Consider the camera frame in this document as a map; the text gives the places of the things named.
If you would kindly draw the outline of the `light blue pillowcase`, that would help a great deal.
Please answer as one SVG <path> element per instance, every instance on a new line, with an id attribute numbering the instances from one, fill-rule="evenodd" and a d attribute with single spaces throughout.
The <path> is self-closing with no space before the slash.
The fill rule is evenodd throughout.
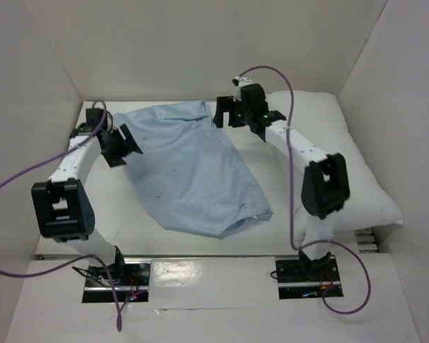
<path id="1" fill-rule="evenodd" d="M 113 116 L 141 153 L 125 173 L 145 211 L 163 229 L 223 238 L 245 220 L 273 214 L 265 193 L 205 100 L 163 104 Z"/>

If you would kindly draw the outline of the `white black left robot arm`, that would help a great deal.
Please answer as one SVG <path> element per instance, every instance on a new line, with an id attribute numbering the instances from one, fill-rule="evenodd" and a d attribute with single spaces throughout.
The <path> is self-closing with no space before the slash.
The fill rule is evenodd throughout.
<path id="1" fill-rule="evenodd" d="M 40 234 L 89 255 L 88 272 L 111 285 L 121 284 L 127 268 L 119 247 L 109 243 L 96 229 L 96 217 L 84 184 L 99 156 L 114 168 L 126 164 L 130 154 L 141 154 L 127 125 L 100 129 L 83 123 L 69 137 L 69 150 L 56 171 L 45 182 L 31 188 Z"/>

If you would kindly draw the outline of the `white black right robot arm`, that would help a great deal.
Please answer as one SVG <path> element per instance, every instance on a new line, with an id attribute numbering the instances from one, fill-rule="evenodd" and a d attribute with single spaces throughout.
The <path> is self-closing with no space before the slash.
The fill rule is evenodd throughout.
<path id="1" fill-rule="evenodd" d="M 330 266 L 335 215 L 350 198 L 345 158 L 340 153 L 327 153 L 293 129 L 291 115 L 271 110 L 258 83 L 241 76 L 232 83 L 232 96 L 217 97 L 213 122 L 219 128 L 248 127 L 288 158 L 290 172 L 302 173 L 300 189 L 291 189 L 290 195 L 300 196 L 305 230 L 300 241 L 292 241 L 292 247 L 297 251 L 299 275 L 318 279 Z"/>

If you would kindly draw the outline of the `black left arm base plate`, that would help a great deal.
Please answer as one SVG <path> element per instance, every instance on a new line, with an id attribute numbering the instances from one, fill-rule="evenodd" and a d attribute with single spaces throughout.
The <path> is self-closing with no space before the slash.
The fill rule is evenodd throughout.
<path id="1" fill-rule="evenodd" d="M 82 302 L 86 304 L 113 303 L 111 283 L 103 268 L 72 269 L 85 279 Z M 126 261 L 120 272 L 111 271 L 112 284 L 119 303 L 140 303 L 149 300 L 150 261 Z"/>

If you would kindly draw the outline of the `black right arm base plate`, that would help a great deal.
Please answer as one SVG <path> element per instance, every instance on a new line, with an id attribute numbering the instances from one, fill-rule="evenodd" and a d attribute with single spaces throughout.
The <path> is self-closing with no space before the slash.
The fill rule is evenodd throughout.
<path id="1" fill-rule="evenodd" d="M 329 254 L 322 265 L 309 269 L 300 256 L 276 257 L 270 277 L 277 282 L 280 300 L 344 297 L 337 260 Z"/>

